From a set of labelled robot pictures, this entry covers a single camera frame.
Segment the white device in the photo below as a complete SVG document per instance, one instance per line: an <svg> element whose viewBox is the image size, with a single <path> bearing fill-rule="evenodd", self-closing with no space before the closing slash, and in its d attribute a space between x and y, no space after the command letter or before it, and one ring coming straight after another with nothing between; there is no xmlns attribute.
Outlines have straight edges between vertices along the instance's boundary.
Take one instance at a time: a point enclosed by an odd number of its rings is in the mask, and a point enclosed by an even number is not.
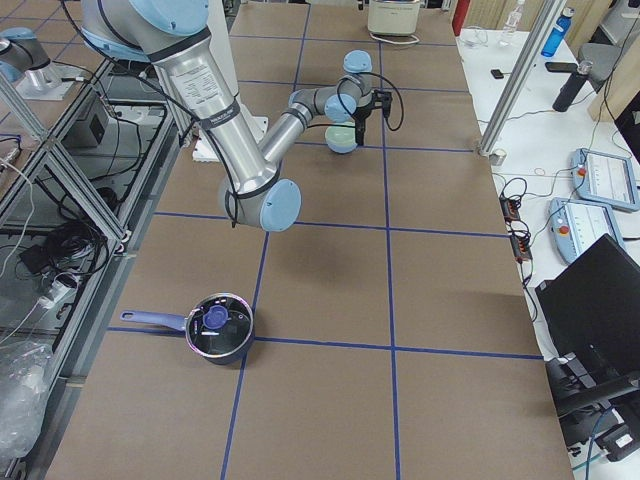
<svg viewBox="0 0 640 480"><path fill-rule="evenodd" d="M411 35L418 25L420 3L420 0L371 0L367 28L377 35Z"/></svg>

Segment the small electronic device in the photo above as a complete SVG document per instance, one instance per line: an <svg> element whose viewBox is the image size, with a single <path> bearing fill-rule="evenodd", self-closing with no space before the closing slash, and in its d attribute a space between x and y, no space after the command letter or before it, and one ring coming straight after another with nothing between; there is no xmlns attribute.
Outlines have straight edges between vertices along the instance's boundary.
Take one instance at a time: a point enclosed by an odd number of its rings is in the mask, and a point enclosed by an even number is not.
<svg viewBox="0 0 640 480"><path fill-rule="evenodd" d="M377 35L411 35L419 12L420 0L371 0L367 28Z"/></svg>
<svg viewBox="0 0 640 480"><path fill-rule="evenodd" d="M572 263L605 234L624 248L613 210L604 203L554 198L549 206L549 219L556 246L567 263Z"/></svg>
<svg viewBox="0 0 640 480"><path fill-rule="evenodd" d="M78 119L62 140L66 148L97 147L107 129L109 117L97 94L94 94L83 106Z"/></svg>
<svg viewBox="0 0 640 480"><path fill-rule="evenodd" d="M626 212L640 210L631 159L580 148L571 157L571 167L573 185L581 198Z"/></svg>
<svg viewBox="0 0 640 480"><path fill-rule="evenodd" d="M545 62L544 66L551 73L573 73L578 70L578 65L570 62Z"/></svg>

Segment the clear plastic bottle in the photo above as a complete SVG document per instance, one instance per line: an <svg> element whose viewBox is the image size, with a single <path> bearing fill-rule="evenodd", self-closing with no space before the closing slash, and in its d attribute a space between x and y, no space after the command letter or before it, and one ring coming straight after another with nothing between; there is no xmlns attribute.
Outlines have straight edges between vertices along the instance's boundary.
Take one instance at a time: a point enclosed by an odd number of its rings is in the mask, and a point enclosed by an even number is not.
<svg viewBox="0 0 640 480"><path fill-rule="evenodd" d="M547 43L542 47L542 55L545 57L553 57L556 54L556 50L560 46L560 42L567 34L569 27L571 26L571 18L575 10L573 8L565 8L562 11L562 15L556 21L556 24L553 26L553 30L551 30L551 34L547 39Z"/></svg>
<svg viewBox="0 0 640 480"><path fill-rule="evenodd" d="M500 45L511 45L513 34L516 33L520 20L522 19L522 13L524 12L524 0L518 0L516 8L509 14L507 21L504 22L502 27L502 34L500 35Z"/></svg>

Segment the blue lid knob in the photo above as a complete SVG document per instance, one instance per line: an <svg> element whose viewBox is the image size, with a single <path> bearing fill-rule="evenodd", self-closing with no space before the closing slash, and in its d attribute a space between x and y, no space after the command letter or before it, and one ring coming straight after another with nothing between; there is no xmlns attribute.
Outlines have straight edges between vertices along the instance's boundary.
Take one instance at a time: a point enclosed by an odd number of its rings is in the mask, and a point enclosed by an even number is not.
<svg viewBox="0 0 640 480"><path fill-rule="evenodd" d="M343 68L348 73L370 72L371 56L364 50L352 50L345 55Z"/></svg>
<svg viewBox="0 0 640 480"><path fill-rule="evenodd" d="M215 330L224 326L229 320L229 311L222 305L214 305L204 314L203 322L205 327Z"/></svg>

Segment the tiled floor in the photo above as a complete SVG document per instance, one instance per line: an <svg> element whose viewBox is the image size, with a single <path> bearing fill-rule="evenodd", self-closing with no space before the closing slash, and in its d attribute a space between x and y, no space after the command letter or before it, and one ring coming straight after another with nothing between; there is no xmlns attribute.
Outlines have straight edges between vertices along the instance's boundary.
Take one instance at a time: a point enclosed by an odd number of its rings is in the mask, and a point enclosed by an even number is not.
<svg viewBox="0 0 640 480"><path fill-rule="evenodd" d="M51 24L56 2L9 2L51 17L38 28L61 56L83 51ZM221 168L182 152L47 478L572 478L449 20L421 17L422 43L396 50L355 8L242 7L232 48L254 114L273 123L295 89L335 84L358 48L402 92L404 126L374 112L347 156L306 132L283 170L302 213L279 234L231 229ZM187 315L217 291L255 309L232 366L118 320Z"/></svg>

